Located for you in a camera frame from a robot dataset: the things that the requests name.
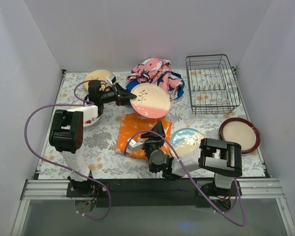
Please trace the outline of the white blue rimmed plate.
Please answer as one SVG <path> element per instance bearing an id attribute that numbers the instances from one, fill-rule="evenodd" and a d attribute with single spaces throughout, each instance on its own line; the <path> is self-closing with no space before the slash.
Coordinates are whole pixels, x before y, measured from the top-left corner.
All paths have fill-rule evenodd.
<path id="1" fill-rule="evenodd" d="M 99 116 L 97 118 L 92 118 L 92 119 L 85 121 L 83 123 L 83 128 L 94 126 L 94 125 L 98 124 L 100 122 L 101 118 L 102 118 L 102 116 Z"/>

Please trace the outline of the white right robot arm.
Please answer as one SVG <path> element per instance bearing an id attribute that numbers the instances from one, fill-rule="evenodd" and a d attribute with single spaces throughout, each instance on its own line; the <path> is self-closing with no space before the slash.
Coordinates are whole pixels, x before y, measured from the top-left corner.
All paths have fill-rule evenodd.
<path id="1" fill-rule="evenodd" d="M 213 191 L 217 195 L 226 194 L 234 178 L 242 176 L 241 145 L 234 142 L 202 138 L 192 141 L 195 147 L 186 144 L 171 146 L 174 153 L 169 156 L 161 150 L 165 141 L 162 122 L 158 122 L 151 131 L 141 135 L 148 168 L 152 173 L 162 173 L 163 178 L 178 179 L 187 173 L 205 169 L 214 173 Z"/>

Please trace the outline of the yellow rimmed plate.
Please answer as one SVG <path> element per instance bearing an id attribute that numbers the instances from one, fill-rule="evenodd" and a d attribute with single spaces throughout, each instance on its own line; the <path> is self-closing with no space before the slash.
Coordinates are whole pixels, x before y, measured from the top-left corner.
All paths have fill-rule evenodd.
<path id="1" fill-rule="evenodd" d="M 113 73 L 109 70 L 99 69 L 95 70 L 84 78 L 85 81 L 89 80 L 100 80 L 102 83 L 106 82 L 106 78 L 110 75 L 113 75 Z"/>

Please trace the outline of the brown rimmed cream plate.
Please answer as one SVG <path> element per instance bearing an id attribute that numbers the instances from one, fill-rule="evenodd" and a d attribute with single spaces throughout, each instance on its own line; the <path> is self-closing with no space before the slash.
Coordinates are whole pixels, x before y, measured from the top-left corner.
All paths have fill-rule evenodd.
<path id="1" fill-rule="evenodd" d="M 244 154 L 255 151 L 261 143 L 257 127 L 243 118 L 225 120 L 219 128 L 219 136 L 223 141 L 240 144 Z"/>

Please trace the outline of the pink plate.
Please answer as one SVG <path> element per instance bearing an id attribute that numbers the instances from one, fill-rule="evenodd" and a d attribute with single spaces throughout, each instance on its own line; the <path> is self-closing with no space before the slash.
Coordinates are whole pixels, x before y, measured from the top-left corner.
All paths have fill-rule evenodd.
<path id="1" fill-rule="evenodd" d="M 146 118 L 162 118 L 171 108 L 168 94 L 153 84 L 138 84 L 131 93 L 137 97 L 130 100 L 133 109 Z"/>

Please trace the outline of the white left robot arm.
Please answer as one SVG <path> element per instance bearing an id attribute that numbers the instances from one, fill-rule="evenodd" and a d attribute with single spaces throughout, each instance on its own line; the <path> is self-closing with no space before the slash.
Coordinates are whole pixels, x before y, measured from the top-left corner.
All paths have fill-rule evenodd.
<path id="1" fill-rule="evenodd" d="M 84 125 L 87 122 L 97 123 L 104 111 L 104 104 L 115 102 L 118 106 L 127 105 L 131 99 L 137 96 L 124 89 L 115 82 L 115 77 L 108 80 L 107 87 L 99 80 L 88 81 L 88 95 L 82 104 L 75 104 L 74 109 L 55 110 L 49 134 L 49 143 L 60 152 L 68 167 L 77 173 L 71 173 L 68 177 L 74 190 L 88 197 L 95 191 L 91 170 L 84 162 L 81 146 L 84 139 Z"/>

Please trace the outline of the blue and cream plate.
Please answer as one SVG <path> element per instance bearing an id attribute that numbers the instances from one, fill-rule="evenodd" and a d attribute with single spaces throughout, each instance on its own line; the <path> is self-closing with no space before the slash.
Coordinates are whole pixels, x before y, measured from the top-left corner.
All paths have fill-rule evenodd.
<path id="1" fill-rule="evenodd" d="M 193 128 L 182 128 L 176 131 L 170 138 L 170 144 L 179 157 L 192 153 L 198 149 L 201 140 L 206 135 Z"/>

